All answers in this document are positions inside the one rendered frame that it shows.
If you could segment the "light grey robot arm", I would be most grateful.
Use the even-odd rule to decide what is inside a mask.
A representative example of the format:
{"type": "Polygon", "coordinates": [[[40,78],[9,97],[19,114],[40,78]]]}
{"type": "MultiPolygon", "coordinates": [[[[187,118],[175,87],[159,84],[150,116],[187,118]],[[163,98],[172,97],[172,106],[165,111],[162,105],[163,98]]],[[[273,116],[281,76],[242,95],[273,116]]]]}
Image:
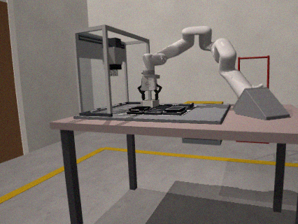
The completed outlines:
{"type": "Polygon", "coordinates": [[[155,74],[155,66],[163,65],[169,58],[178,56],[194,45],[194,35],[199,35],[199,47],[211,51],[215,61],[219,63],[218,72],[228,82],[236,96],[239,98],[244,88],[262,88],[251,85],[245,76],[235,69],[236,51],[230,41],[219,38],[211,42],[212,29],[207,26],[188,27],[182,31],[182,39],[155,53],[143,55],[143,75],[155,74]]]}

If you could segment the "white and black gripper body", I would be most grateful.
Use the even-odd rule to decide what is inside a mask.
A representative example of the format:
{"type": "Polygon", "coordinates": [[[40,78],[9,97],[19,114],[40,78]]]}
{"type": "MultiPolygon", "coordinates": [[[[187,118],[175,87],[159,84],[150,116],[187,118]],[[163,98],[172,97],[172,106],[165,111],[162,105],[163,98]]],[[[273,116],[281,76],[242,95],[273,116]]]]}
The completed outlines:
{"type": "Polygon", "coordinates": [[[157,89],[157,78],[153,75],[143,75],[141,79],[142,91],[154,91],[157,89]]]}

